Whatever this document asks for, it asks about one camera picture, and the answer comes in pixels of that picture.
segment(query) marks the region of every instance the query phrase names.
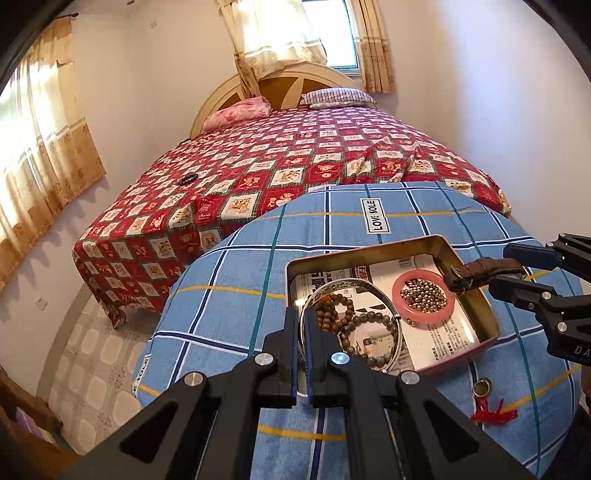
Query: wooden headboard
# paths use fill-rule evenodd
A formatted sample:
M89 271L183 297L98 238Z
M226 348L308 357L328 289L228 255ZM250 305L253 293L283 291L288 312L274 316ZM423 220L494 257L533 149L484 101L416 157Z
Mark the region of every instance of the wooden headboard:
M271 102L274 110L295 108L304 93L336 87L359 88L359 85L346 75L315 63L300 63L271 73L259 81L261 95ZM203 104L191 129L190 138L201 133L203 123L209 115L240 100L244 100L240 77L234 75L222 83Z

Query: bedspread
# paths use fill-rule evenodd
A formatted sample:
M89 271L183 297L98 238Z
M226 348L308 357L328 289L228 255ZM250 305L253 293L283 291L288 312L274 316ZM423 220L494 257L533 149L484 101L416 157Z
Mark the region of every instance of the bedspread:
M161 312L188 265L267 211L325 184L401 180L440 180L510 212L486 173L385 112L299 108L182 142L93 222L73 257L116 325L122 306Z
M360 199L367 198L381 199L390 233L366 233ZM188 372L211 377L260 352L265 336L283 327L290 261L437 234L463 262L502 258L510 242L539 245L515 223L443 183L324 187L244 226L185 271L139 357L132 392L145 406ZM527 273L561 295L582 292L579 279L567 272ZM580 366L548 355L533 312L483 290L501 327L499 338L469 364L423 380L471 416L474 382L489 378L491 409L504 399L518 417L504 426L485 425L484 432L541 477L576 412ZM344 433L340 408L315 410L299 397L292 410L263 409L251 479L349 478Z

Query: silver bolt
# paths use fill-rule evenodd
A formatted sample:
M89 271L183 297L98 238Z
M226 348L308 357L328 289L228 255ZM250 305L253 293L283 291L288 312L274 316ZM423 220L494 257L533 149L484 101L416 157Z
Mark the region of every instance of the silver bolt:
M330 359L332 360L332 362L335 365L346 365L346 364L349 363L349 360L351 360L351 358L349 357L349 355L347 355L346 353L343 353L343 352L333 353L330 356Z
M418 376L418 373L412 370L406 370L400 374L400 380L407 385L416 385L418 384L418 381L421 380L421 377Z
M269 365L273 363L273 356L270 353L259 353L255 357L255 362L260 366Z
M199 372L191 372L185 375L184 381L189 387L196 387L203 383L203 375Z

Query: curtain rod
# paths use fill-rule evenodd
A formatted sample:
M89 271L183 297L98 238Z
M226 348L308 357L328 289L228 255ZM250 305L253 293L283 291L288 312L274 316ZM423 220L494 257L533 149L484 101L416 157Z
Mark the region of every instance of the curtain rod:
M80 15L80 14L78 12L75 12L73 14L67 14L67 15L62 15L61 17L55 17L54 20L59 20L60 18L66 18L66 17L76 18L78 15Z

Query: tiled floor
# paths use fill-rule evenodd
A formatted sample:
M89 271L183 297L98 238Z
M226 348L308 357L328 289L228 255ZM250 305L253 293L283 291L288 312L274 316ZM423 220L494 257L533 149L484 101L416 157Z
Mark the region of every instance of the tiled floor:
M139 412L131 395L135 363L159 315L128 312L113 329L94 297L82 311L51 387L49 406L64 423L63 436L80 454L102 442Z

